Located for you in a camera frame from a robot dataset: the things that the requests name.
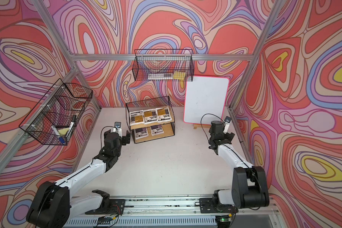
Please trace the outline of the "purple coffee bag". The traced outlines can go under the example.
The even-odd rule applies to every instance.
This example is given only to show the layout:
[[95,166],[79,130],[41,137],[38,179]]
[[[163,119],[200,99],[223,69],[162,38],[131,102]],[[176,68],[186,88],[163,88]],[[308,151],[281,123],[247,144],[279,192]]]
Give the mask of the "purple coffee bag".
[[140,140],[140,139],[146,138],[148,136],[149,136],[149,134],[148,134],[148,130],[146,127],[135,129],[135,139],[136,140]]
[[161,135],[164,134],[164,130],[162,128],[162,125],[152,125],[150,127],[151,129],[151,136]]

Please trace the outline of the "two-tier wooden wire shelf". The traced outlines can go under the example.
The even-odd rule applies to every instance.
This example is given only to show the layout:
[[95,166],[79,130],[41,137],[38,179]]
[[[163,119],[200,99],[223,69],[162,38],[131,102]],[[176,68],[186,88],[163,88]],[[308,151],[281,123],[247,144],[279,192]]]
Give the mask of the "two-tier wooden wire shelf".
[[169,96],[129,102],[125,108],[134,143],[175,135],[175,116]]

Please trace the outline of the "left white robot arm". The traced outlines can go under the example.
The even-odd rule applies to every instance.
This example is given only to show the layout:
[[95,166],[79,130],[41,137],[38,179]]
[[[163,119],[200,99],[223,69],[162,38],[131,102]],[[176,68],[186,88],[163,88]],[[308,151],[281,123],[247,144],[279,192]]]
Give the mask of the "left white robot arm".
[[121,214],[119,206],[111,203],[108,193],[93,190],[91,194],[75,194],[95,178],[105,174],[117,163],[122,147],[129,144],[131,133],[121,135],[119,128],[104,133],[104,146],[91,162],[78,171],[55,182],[41,184],[26,215],[26,221],[37,228],[61,228],[69,219],[89,211]]

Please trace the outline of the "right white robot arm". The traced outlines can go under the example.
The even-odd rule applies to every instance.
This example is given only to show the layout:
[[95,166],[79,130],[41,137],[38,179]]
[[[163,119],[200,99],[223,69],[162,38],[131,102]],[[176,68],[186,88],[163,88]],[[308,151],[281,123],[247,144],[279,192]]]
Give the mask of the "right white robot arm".
[[270,205],[264,168],[254,166],[242,158],[232,146],[234,134],[224,131],[223,121],[212,121],[207,136],[209,149],[219,156],[233,171],[229,189],[215,190],[211,202],[200,204],[217,213],[236,213],[238,209],[254,211]]

